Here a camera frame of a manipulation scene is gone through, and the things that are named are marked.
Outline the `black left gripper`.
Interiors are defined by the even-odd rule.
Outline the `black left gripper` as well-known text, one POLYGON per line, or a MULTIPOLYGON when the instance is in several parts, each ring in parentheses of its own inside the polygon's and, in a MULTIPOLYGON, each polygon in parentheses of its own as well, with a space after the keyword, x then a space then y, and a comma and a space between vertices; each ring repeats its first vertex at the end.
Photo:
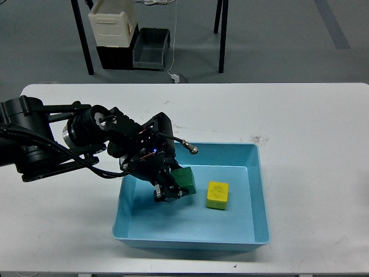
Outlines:
POLYGON ((162 136, 172 135, 169 117, 160 112, 140 125, 124 115, 118 108, 110 110, 114 120, 108 126, 110 135, 108 154, 119 158, 121 171, 129 173, 155 187, 156 203, 170 202, 188 196, 171 175, 171 170, 181 169, 175 159, 174 142, 162 136))

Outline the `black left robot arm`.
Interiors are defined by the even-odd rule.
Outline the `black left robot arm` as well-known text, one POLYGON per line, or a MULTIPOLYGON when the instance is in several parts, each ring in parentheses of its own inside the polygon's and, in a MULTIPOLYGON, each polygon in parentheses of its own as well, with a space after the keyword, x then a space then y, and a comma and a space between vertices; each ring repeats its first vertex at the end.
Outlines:
POLYGON ((198 152, 173 135, 164 113, 140 125, 116 107, 27 96, 1 103, 1 165, 15 165, 25 182, 87 168, 105 179, 150 182, 156 202, 176 200, 196 192, 192 170, 175 159, 177 142, 198 152))

